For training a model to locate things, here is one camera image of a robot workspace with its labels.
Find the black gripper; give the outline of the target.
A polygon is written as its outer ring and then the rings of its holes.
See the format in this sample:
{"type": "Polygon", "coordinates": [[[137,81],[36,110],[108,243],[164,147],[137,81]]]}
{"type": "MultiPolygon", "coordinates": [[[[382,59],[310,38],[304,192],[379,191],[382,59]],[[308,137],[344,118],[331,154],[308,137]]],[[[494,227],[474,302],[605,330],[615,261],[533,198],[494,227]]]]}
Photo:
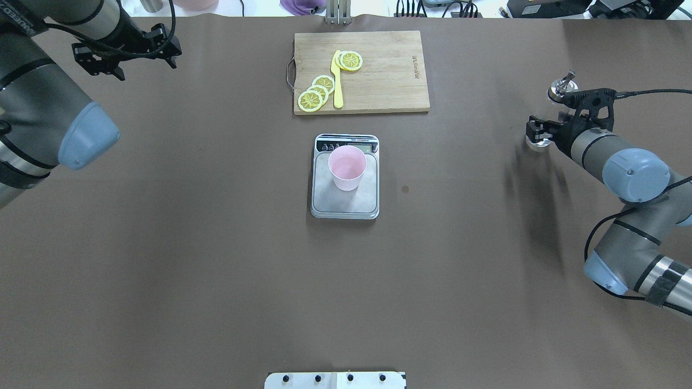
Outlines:
{"type": "Polygon", "coordinates": [[[525,127],[525,143],[536,152],[542,152],[545,147],[554,144],[564,155],[571,158],[574,141],[581,133],[581,119],[570,115],[566,122],[529,116],[525,127]]]}

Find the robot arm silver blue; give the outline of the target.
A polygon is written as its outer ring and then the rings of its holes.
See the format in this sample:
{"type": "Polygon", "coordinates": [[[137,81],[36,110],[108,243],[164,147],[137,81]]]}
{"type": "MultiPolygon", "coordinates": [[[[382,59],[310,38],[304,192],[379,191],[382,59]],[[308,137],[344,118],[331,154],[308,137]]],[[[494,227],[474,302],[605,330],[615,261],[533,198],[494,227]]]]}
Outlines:
{"type": "Polygon", "coordinates": [[[97,42],[130,22],[117,1],[2,1],[2,206],[55,167],[82,169],[119,140],[101,106],[34,41],[46,19],[97,42]]]}
{"type": "Polygon", "coordinates": [[[622,203],[601,240],[585,244],[585,275],[601,291],[690,318],[690,265],[665,256],[662,242],[690,226],[690,178],[600,123],[568,116],[563,122],[531,116],[526,140],[554,144],[622,203]]]}

